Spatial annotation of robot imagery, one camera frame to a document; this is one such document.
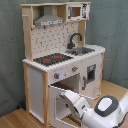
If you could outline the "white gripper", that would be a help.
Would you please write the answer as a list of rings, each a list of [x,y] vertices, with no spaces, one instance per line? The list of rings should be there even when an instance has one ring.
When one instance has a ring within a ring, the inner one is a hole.
[[[91,105],[87,102],[86,98],[80,96],[78,93],[75,93],[71,90],[66,90],[61,93],[61,96],[66,101],[73,116],[82,118],[84,111],[88,108],[91,108]]]

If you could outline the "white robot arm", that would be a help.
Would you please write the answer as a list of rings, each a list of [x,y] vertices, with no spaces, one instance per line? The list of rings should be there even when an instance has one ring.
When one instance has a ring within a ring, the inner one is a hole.
[[[71,90],[62,92],[61,96],[66,100],[72,115],[89,128],[119,128],[128,113],[128,91],[120,101],[113,96],[104,96],[94,108],[85,97]]]

